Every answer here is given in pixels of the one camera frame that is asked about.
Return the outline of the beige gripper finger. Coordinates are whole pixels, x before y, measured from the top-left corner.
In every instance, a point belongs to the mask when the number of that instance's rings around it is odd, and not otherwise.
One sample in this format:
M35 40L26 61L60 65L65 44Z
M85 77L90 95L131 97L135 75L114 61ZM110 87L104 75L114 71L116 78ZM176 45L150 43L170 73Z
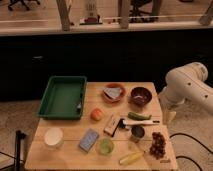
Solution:
M166 122L165 122L165 124L169 125L172 122L172 120L175 118L175 116L176 116L176 112L175 111L168 111L166 113Z

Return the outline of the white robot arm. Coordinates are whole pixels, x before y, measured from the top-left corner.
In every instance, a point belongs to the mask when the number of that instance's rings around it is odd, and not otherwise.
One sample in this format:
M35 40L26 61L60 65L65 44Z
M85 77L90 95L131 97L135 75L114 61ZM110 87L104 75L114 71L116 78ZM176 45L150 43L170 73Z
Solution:
M213 88L205 84L207 78L208 70L200 62L174 68L166 74L166 86L158 94L165 125L176 116L173 108L183 104L186 99L213 114Z

